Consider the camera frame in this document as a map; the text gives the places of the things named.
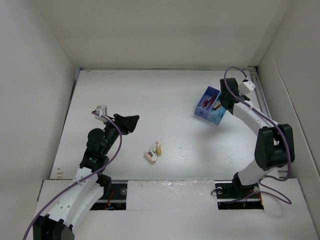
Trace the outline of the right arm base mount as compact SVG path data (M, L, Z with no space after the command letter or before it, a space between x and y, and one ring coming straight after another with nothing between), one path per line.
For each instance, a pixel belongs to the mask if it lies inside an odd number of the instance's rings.
M237 190L231 180L215 180L211 195L216 197L219 210L263 210L258 183Z

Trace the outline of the tan small eraser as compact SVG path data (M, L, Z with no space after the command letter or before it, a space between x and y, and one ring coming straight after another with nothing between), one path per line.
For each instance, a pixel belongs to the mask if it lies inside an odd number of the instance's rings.
M156 149L156 153L158 156L161 156L162 155L162 149L159 147Z

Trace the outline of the aluminium rail right side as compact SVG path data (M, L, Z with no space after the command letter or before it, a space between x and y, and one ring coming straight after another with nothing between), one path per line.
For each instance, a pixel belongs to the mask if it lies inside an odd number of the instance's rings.
M257 98L257 102L258 102L258 106L259 106L260 111L264 115L266 115L269 119L271 119L274 123L276 123L276 121L272 119L271 112L269 110L269 106L267 104L267 100L266 100L266 97L263 92L262 85L261 85L261 82L259 79L257 68L256 67L249 67L248 72L249 72L248 75L250 76L250 79L256 85L256 88L254 91L255 91L255 95ZM278 171L281 179L285 179L285 178L290 179L292 177L291 166L283 165L281 167L278 167L277 171Z

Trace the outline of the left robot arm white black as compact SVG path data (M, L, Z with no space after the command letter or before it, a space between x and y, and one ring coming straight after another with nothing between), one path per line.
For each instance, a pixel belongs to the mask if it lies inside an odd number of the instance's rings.
M134 132L140 117L108 117L101 106L92 114L105 127L88 133L86 150L72 182L35 215L28 227L34 240L75 239L75 230L96 201L111 194L112 179L103 171L114 158L107 154L116 140Z

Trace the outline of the white eraser red label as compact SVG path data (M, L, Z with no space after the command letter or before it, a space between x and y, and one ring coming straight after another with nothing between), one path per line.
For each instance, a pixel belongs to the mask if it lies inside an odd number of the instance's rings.
M151 150L153 152L156 152L158 148L160 148L162 146L162 143L160 141L156 141L152 146L151 146Z

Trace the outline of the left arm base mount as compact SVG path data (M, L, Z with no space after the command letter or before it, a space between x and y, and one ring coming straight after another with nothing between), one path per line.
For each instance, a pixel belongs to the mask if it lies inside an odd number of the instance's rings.
M91 211L122 211L127 206L127 182L113 182L109 195L104 195L91 207Z

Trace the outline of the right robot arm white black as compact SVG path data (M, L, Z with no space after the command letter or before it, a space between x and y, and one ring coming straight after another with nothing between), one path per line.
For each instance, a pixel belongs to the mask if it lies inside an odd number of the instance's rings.
M252 194L255 186L261 184L263 179L281 181L270 175L270 172L284 166L290 170L295 160L292 127L279 124L258 110L246 95L253 88L253 83L248 79L242 83L233 77L220 80L220 103L257 137L253 161L235 173L229 188L239 199Z

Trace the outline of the blue two-compartment container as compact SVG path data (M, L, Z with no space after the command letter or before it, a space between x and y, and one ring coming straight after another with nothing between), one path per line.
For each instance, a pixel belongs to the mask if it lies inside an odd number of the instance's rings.
M222 121L226 112L226 109L222 107L222 104L220 102L220 94L221 94L220 90L213 88L211 86L208 86L206 91L202 95L200 101L196 105L194 114L218 126ZM216 99L214 103L212 105L208 104L206 109L202 109L201 105L203 104L204 100L207 98L211 98L213 95L216 95ZM216 106L217 104L221 104L221 107L218 108L217 110L213 110L213 107Z

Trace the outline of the pink white correction tape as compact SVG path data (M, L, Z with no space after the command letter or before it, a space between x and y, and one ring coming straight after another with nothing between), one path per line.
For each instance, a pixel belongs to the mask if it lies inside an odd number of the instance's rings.
M144 156L151 162L151 163L156 163L157 162L157 156L156 157L151 157L149 155L149 152L145 152Z

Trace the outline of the white grey correction tape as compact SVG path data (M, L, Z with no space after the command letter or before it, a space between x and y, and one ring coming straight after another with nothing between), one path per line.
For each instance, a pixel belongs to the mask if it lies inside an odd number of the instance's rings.
M152 149L149 150L148 154L149 154L152 158L157 156L156 152L153 151Z

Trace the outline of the red pen white cap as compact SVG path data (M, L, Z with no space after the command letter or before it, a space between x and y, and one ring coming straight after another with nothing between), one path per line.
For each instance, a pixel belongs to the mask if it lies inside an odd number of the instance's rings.
M214 101L216 100L217 96L213 95L209 100L208 100L208 104L212 105L214 103Z

